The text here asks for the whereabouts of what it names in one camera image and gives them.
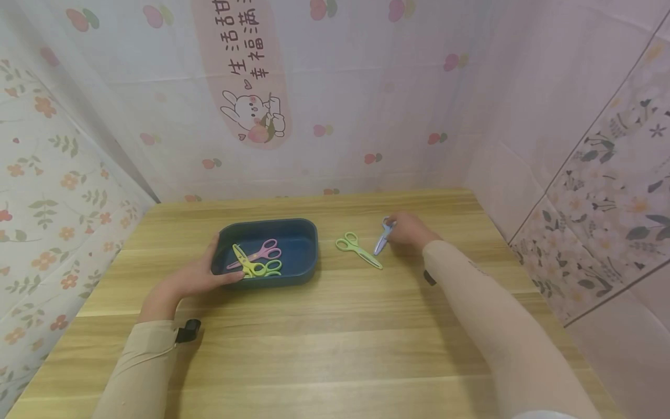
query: arm sleeve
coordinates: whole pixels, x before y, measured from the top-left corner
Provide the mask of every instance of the arm sleeve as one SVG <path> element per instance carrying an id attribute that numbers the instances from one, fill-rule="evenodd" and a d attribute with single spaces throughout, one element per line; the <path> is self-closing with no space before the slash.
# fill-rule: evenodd
<path id="1" fill-rule="evenodd" d="M 176 360 L 171 320 L 138 323 L 95 408 L 93 419 L 161 419 Z"/>
<path id="2" fill-rule="evenodd" d="M 426 270 L 488 363 L 503 418 L 554 411 L 598 419 L 598 411 L 535 319 L 453 245 L 423 249 Z"/>

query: plastic scissors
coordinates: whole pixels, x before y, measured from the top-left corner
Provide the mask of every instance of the plastic scissors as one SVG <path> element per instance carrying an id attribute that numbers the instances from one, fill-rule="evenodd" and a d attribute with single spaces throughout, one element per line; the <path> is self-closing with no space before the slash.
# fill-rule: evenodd
<path id="1" fill-rule="evenodd" d="M 250 262 L 239 245 L 232 245 L 232 251 L 235 252 L 235 257 L 242 265 L 242 272 L 245 273 L 245 278 L 256 278 L 258 276 L 277 276 L 281 275 L 281 261 L 273 259 L 266 264 Z"/>
<path id="2" fill-rule="evenodd" d="M 358 246 L 358 236 L 356 233 L 353 233 L 351 231 L 347 231 L 344 234 L 343 239 L 337 239 L 335 241 L 335 246 L 341 251 L 355 251 L 358 256 L 360 256 L 363 260 L 365 260 L 367 263 L 371 264 L 377 269 L 383 269 L 384 267 L 375 259 L 374 256 L 366 252 L 365 250 L 361 249 Z"/>
<path id="3" fill-rule="evenodd" d="M 381 236 L 379 237 L 379 241 L 377 241 L 377 245 L 375 246 L 375 256 L 381 253 L 381 251 L 384 249 L 384 246 L 386 245 L 387 242 L 387 237 L 389 234 L 391 234 L 391 230 L 393 230 L 393 227 L 395 227 L 395 221 L 393 222 L 392 225 L 387 225 L 386 220 L 388 220 L 388 217 L 384 217 L 384 219 L 381 221 L 381 226 L 384 227 L 384 233 L 381 233 Z"/>
<path id="4" fill-rule="evenodd" d="M 277 247 L 277 240 L 275 239 L 268 239 L 263 244 L 261 245 L 261 248 L 251 256 L 248 256 L 249 261 L 255 261 L 257 259 L 279 259 L 279 256 L 281 256 L 281 249 Z M 226 266 L 226 269 L 234 269 L 236 267 L 242 266 L 239 261 L 233 262 L 230 265 Z"/>

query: dark blue tray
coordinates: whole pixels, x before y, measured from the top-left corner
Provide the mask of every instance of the dark blue tray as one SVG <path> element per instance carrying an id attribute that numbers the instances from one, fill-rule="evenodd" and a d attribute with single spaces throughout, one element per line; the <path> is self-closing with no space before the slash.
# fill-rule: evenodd
<path id="1" fill-rule="evenodd" d="M 263 242 L 276 239 L 281 249 L 281 275 L 258 278 L 245 278 L 226 288 L 268 288 L 287 285 L 300 285 L 309 281 L 314 275 L 318 257 L 318 236 L 313 222 L 305 219 L 252 221 L 250 223 L 231 224 L 219 233 L 218 247 L 212 260 L 212 273 L 225 274 L 241 270 L 241 267 L 230 271 L 226 266 L 237 261 L 232 245 L 237 243 L 247 254 L 258 251 Z M 266 259 L 256 262 L 267 263 Z"/>

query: person's left hand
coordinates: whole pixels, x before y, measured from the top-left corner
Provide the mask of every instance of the person's left hand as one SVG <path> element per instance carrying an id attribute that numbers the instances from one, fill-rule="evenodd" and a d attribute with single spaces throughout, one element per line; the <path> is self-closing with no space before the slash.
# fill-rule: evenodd
<path id="1" fill-rule="evenodd" d="M 171 288 L 180 298 L 185 298 L 241 280 L 245 276 L 242 271 L 224 275 L 214 275 L 212 273 L 212 259 L 217 246 L 218 233 L 213 236 L 201 257 L 165 277 L 163 284 Z"/>

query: wooden table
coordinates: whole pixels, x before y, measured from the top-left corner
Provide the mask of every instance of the wooden table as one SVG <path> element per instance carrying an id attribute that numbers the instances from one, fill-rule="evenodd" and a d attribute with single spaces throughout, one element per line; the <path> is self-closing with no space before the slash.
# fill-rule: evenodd
<path id="1" fill-rule="evenodd" d="M 423 279 L 419 255 L 367 265 L 335 248 L 375 246 L 383 216 L 417 213 L 511 291 L 560 348 L 604 418 L 622 418 L 467 190 L 159 204 L 144 217 L 9 418 L 90 418 L 149 289 L 231 223 L 304 217 L 319 233 L 306 285 L 212 292 L 182 303 L 200 344 L 180 346 L 167 417 L 497 418 L 488 367 Z"/>

